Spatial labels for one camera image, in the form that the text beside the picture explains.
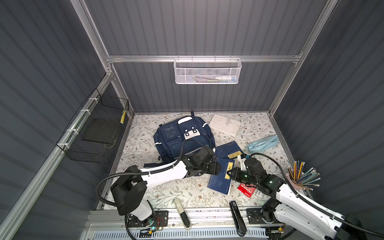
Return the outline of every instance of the white notebook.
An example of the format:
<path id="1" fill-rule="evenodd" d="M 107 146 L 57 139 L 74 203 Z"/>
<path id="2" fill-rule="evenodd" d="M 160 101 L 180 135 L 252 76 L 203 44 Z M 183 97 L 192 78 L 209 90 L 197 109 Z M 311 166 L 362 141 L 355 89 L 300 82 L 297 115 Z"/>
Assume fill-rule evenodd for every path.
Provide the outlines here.
<path id="1" fill-rule="evenodd" d="M 240 122 L 215 114 L 209 127 L 235 137 L 240 129 Z"/>

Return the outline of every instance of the white mesh basket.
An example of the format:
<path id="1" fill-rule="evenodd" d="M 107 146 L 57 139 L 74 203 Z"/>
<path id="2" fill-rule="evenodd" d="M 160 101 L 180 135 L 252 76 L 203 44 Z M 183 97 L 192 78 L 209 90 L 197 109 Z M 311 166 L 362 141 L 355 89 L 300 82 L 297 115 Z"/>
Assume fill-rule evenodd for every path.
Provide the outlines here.
<path id="1" fill-rule="evenodd" d="M 237 84 L 242 65 L 240 59 L 179 61 L 176 58 L 173 66 L 177 84 Z"/>

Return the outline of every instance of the yellow label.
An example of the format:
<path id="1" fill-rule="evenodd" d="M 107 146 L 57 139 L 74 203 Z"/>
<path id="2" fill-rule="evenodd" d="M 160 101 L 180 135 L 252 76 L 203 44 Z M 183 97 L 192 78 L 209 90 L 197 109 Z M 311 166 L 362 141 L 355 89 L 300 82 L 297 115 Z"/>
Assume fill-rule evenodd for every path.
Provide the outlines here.
<path id="1" fill-rule="evenodd" d="M 233 162 L 228 163 L 227 171 L 231 170 L 233 167 Z M 230 179 L 228 174 L 225 174 L 225 179 Z"/>
<path id="2" fill-rule="evenodd" d="M 122 115 L 121 115 L 121 120 L 120 120 L 120 123 L 123 124 L 124 123 L 124 118 L 125 118 L 125 110 L 122 112 Z"/>
<path id="3" fill-rule="evenodd" d="M 237 157 L 237 156 L 239 156 L 239 155 L 241 155 L 241 152 L 240 152 L 240 151 L 237 151 L 237 152 L 234 152 L 234 153 L 229 154 L 228 157 L 229 157 L 230 159 L 232 159 L 232 158 Z"/>

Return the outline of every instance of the wire basket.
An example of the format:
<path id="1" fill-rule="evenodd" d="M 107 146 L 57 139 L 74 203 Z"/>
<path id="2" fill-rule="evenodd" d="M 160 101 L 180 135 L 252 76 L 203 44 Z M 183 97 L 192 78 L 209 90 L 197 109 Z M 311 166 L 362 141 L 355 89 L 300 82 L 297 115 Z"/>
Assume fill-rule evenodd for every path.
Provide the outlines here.
<path id="1" fill-rule="evenodd" d="M 241 61 L 174 61 L 177 84 L 237 84 Z"/>
<path id="2" fill-rule="evenodd" d="M 71 132 L 66 143 L 57 143 L 57 146 L 74 161 L 98 163 L 114 161 L 129 120 L 126 117 L 128 106 L 127 99 L 99 95 L 87 110 L 81 110 L 83 113 L 76 126 L 66 130 Z M 110 131 L 111 138 L 108 142 L 83 139 L 94 120 L 107 121 L 116 126 L 113 128 L 113 135 L 111 134 L 113 131 Z"/>

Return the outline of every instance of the light blue pouch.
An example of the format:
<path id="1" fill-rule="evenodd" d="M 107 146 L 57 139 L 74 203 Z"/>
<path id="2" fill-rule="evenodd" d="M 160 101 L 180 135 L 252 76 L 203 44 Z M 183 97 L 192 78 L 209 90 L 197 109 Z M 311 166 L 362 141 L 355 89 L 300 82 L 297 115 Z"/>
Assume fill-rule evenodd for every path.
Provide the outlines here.
<path id="1" fill-rule="evenodd" d="M 277 135 L 273 135 L 273 136 L 265 137 L 255 142 L 249 143 L 247 145 L 247 148 L 250 153 L 264 152 L 265 150 L 271 147 L 274 147 L 277 144 L 279 144 L 279 138 Z"/>

